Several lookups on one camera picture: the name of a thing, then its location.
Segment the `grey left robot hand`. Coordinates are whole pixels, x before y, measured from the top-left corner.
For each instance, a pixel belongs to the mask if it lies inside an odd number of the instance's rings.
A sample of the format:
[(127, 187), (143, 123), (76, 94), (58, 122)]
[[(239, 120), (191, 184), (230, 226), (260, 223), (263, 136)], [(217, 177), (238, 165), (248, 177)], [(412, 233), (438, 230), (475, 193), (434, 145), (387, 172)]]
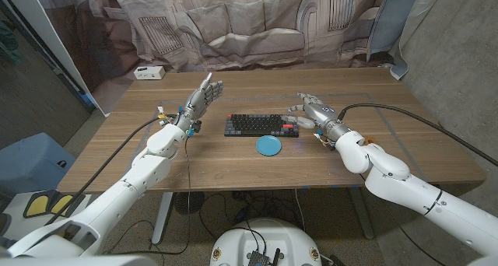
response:
[(188, 97), (182, 111), (174, 118), (173, 125), (181, 130), (188, 130), (207, 111), (209, 105), (223, 94), (223, 82), (211, 82), (210, 72), (201, 85)]

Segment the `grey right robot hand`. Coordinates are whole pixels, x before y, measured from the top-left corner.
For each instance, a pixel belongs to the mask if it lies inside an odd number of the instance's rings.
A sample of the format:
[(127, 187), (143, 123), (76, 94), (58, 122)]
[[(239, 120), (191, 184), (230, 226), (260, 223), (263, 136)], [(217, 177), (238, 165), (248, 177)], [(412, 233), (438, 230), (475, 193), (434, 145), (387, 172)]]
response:
[(289, 115), (287, 117), (288, 121), (296, 122), (302, 128), (320, 129), (324, 136), (333, 142), (338, 141), (340, 137), (350, 131), (339, 120), (337, 113), (324, 104), (320, 98), (308, 93), (297, 93), (297, 95), (303, 100), (303, 104), (291, 106), (288, 112), (303, 111), (305, 116)]

